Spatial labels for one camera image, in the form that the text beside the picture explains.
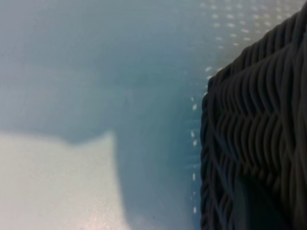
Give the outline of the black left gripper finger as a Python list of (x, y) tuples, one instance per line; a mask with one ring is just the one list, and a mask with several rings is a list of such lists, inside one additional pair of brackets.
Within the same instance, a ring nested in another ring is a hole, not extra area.
[(292, 228), (269, 191), (251, 177), (238, 177), (235, 181), (233, 218), (236, 230)]

